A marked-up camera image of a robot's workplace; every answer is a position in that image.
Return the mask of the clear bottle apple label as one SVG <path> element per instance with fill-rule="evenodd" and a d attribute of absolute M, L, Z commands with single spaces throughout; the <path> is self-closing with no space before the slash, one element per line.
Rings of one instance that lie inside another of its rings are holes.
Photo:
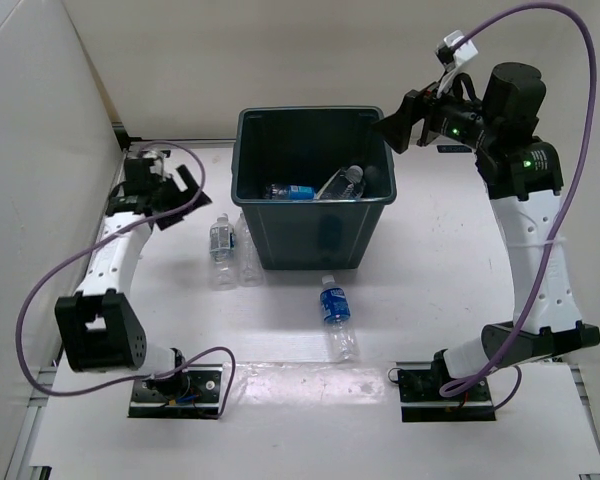
<path fill-rule="evenodd" d="M 340 168 L 316 193 L 317 200 L 355 200 L 362 197 L 366 183 L 359 165 Z"/>

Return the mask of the clear bottle white blue label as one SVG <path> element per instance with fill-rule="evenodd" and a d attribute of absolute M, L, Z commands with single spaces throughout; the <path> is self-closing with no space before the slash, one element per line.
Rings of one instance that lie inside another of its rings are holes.
<path fill-rule="evenodd" d="M 219 215 L 210 227 L 209 255 L 212 261 L 214 287 L 220 290 L 234 288 L 237 285 L 235 230 L 227 213 Z"/>

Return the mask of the clear unlabelled plastic bottle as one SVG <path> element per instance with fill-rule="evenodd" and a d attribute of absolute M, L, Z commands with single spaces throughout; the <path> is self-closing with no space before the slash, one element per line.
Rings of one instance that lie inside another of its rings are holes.
<path fill-rule="evenodd" d="M 263 281 L 263 270 L 243 212 L 236 224 L 236 233 L 239 282 L 245 287 L 258 286 Z"/>

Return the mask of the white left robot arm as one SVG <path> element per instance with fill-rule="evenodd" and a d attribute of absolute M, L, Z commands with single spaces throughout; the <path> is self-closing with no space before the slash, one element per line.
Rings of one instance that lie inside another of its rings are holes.
<path fill-rule="evenodd" d="M 128 299 L 142 249 L 155 229 L 165 230 L 209 197 L 184 165 L 169 174 L 156 148 L 128 155 L 124 179 L 107 200 L 101 239 L 87 273 L 71 296 L 57 300 L 54 313 L 66 356 L 75 372 L 128 370 L 164 397 L 177 400 L 191 377 L 179 368 L 177 348 L 151 344 Z"/>

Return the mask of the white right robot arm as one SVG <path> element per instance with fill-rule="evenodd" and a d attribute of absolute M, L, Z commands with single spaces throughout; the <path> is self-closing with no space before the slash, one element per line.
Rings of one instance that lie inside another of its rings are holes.
<path fill-rule="evenodd" d="M 445 137 L 470 148 L 509 259 L 513 317 L 435 354 L 429 387 L 440 399 L 499 369 L 600 343 L 599 328 L 583 320 L 574 299 L 558 235 L 571 199 L 561 194 L 559 155 L 534 133 L 545 95 L 537 68 L 505 62 L 493 68 L 483 97 L 460 73 L 449 91 L 439 82 L 409 91 L 394 114 L 372 126 L 396 153 L 407 150 L 416 123 L 423 125 L 421 146 Z"/>

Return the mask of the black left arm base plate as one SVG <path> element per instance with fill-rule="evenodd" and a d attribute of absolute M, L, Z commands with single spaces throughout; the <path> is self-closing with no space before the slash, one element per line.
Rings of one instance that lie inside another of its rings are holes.
<path fill-rule="evenodd" d="M 163 395 L 141 381 L 132 387 L 127 417 L 130 419 L 215 420 L 221 405 L 223 367 L 207 364 L 184 373 L 183 388 Z"/>

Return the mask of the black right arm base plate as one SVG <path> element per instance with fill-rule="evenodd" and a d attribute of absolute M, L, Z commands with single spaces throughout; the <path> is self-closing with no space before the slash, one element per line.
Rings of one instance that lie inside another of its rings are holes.
<path fill-rule="evenodd" d="M 443 379 L 427 363 L 398 363 L 387 372 L 398 387 L 403 423 L 490 422 L 496 420 L 495 402 L 483 380 L 467 392 L 445 398 Z"/>

